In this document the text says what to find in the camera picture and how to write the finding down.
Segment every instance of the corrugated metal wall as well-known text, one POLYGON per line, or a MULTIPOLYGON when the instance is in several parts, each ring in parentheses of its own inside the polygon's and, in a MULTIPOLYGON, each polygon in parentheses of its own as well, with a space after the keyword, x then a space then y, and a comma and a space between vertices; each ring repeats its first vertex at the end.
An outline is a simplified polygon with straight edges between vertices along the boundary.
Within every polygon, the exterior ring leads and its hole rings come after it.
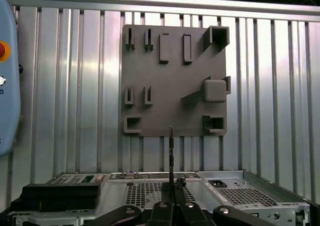
POLYGON ((61 171, 168 171, 167 137, 119 136, 124 24, 230 27, 224 137, 177 137, 174 170, 249 169, 320 203, 320 23, 20 6, 22 115, 0 210, 61 171))

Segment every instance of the ventilation grille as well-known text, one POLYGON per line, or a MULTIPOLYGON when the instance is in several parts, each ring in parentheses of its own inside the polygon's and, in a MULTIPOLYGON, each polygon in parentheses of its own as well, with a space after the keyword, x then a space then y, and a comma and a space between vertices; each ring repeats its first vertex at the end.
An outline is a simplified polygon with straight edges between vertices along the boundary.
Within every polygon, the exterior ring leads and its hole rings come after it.
POLYGON ((234 205, 262 204, 277 206, 276 202, 256 189, 219 189, 222 196, 234 205))
POLYGON ((67 180, 67 178, 60 178, 55 182, 55 184, 65 184, 67 180))
POLYGON ((69 184, 76 184, 76 183, 80 183, 82 177, 74 177, 70 180, 69 184))
POLYGON ((191 192, 189 191, 189 189, 186 186, 184 186, 183 192, 184 192, 185 200, 187 200, 187 201, 196 201, 194 199, 193 195, 191 194, 191 192))
MULTIPOLYGON (((127 186, 125 204, 143 209, 146 203, 161 201, 161 184, 137 183, 133 186, 127 186)), ((196 201, 187 187, 184 187, 183 191, 187 201, 196 201)))

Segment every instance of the blue control box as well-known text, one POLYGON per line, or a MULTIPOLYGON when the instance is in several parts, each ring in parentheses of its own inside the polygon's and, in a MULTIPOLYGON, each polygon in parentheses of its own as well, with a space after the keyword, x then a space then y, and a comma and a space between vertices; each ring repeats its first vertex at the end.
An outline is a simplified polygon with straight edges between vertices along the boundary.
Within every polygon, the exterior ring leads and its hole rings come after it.
POLYGON ((8 0, 0 0, 0 156, 10 152, 20 118, 17 20, 8 0))

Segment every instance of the control panel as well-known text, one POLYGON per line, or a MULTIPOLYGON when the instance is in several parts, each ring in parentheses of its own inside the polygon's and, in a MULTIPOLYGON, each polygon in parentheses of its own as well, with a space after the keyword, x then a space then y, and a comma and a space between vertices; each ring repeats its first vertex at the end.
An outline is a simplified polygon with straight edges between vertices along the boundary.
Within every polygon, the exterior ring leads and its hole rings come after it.
POLYGON ((0 156, 10 152, 20 119, 17 20, 8 0, 0 0, 0 156))
MULTIPOLYGON (((176 178, 186 178, 186 179, 200 179, 200 177, 195 172, 176 172, 173 174, 176 178)), ((156 180, 156 179, 169 179, 169 173, 135 173, 135 172, 125 172, 125 173, 112 173, 109 180, 156 180)))
POLYGON ((57 185, 76 185, 76 184, 89 184, 98 183, 104 184, 108 179, 109 174, 65 174, 61 173, 51 179, 47 184, 57 185))

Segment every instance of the gray mounting board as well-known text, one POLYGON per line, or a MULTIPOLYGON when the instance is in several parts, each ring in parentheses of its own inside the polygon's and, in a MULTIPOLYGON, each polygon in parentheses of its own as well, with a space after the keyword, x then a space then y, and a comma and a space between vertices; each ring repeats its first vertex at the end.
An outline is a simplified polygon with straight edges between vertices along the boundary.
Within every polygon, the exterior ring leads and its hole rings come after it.
POLYGON ((125 25, 121 123, 125 134, 224 135, 229 28, 125 25))

